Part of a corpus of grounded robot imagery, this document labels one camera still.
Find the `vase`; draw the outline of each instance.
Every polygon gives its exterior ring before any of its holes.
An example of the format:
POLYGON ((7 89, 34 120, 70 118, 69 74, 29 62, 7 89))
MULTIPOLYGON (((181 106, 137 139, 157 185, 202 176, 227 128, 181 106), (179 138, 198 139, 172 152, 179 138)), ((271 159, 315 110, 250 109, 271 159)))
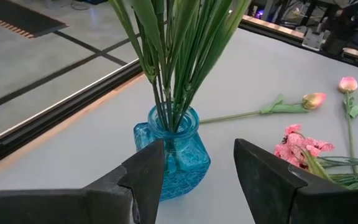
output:
POLYGON ((146 123, 134 128, 136 150, 139 151, 156 139, 164 141, 164 177, 160 201, 187 194, 204 178, 211 159, 198 135, 200 120, 189 108, 176 133, 163 129, 154 106, 146 123))

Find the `artificial flower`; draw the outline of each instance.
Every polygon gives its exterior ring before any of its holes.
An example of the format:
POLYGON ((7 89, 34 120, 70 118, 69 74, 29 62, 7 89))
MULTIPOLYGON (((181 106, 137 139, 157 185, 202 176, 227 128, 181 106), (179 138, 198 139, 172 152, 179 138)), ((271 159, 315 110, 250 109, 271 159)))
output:
POLYGON ((342 93, 346 93, 346 92, 352 93, 357 89, 357 87, 358 87, 358 84, 357 84, 357 81, 355 78, 344 77, 339 82, 338 89, 342 93))
POLYGON ((325 93, 307 94, 303 97, 302 106, 308 110, 316 109, 324 103, 326 97, 325 93))
POLYGON ((293 124, 286 128, 284 139, 276 145, 274 154, 294 166, 307 169, 308 164, 303 151, 308 151, 313 157, 318 157, 322 151, 331 151, 334 146, 330 143, 305 138, 300 133, 300 124, 293 124))

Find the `tulip bud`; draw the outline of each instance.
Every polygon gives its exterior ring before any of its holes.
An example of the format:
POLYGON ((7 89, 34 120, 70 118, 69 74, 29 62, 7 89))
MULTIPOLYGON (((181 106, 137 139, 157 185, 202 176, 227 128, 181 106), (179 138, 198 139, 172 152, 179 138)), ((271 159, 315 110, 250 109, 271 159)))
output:
POLYGON ((326 97, 325 93, 307 94, 303 97, 302 106, 308 110, 316 109, 324 103, 326 97))
POLYGON ((354 90, 356 90, 358 87, 357 81, 355 78, 353 77, 344 77, 342 78, 342 80, 339 82, 339 91, 341 91, 342 93, 352 93, 354 90))

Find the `flower stem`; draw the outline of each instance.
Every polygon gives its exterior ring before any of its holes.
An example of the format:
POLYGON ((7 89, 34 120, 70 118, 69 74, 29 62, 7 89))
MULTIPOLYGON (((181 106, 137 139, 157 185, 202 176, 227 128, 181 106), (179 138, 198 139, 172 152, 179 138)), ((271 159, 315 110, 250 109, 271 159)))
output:
POLYGON ((227 120, 230 120, 230 119, 243 118, 243 117, 246 117, 246 116, 252 116, 252 115, 257 115, 257 114, 260 114, 260 110, 253 111, 253 112, 248 112, 248 113, 230 115, 230 116, 223 116, 223 117, 220 117, 220 118, 204 119, 204 120, 200 121, 200 124, 209 124, 209 123, 214 123, 214 122, 227 121, 227 120))
MULTIPOLYGON (((354 155, 354 143, 353 143, 353 133, 352 133, 352 118, 350 116, 350 112, 351 112, 350 96, 349 96, 349 92, 347 91, 346 92, 347 132, 349 135, 349 154, 350 154, 350 158, 353 161, 355 158, 355 155, 354 155)), ((352 165, 352 170, 353 170, 353 174, 355 176, 357 176, 357 166, 356 165, 352 165)))

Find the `vase rim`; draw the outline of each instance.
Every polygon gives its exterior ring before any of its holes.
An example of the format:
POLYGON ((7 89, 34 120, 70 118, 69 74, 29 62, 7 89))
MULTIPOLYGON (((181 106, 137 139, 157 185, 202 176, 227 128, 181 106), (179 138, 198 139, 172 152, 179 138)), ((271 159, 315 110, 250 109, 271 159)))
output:
POLYGON ((187 117, 193 117, 194 118, 194 122, 192 122, 192 124, 187 127, 186 129, 177 132, 177 133, 173 133, 167 130, 164 130, 158 123, 157 123, 157 119, 151 119, 154 117, 154 114, 157 114, 157 107, 154 106, 150 112, 149 112, 149 118, 148 118, 148 123, 150 125, 150 127, 158 132, 158 135, 160 136, 169 136, 171 138, 185 138, 187 136, 191 136, 193 134, 195 134, 198 130, 198 126, 200 125, 200 119, 198 117, 197 112, 189 106, 189 108, 186 110, 185 115, 183 116, 183 119, 187 116, 187 117))

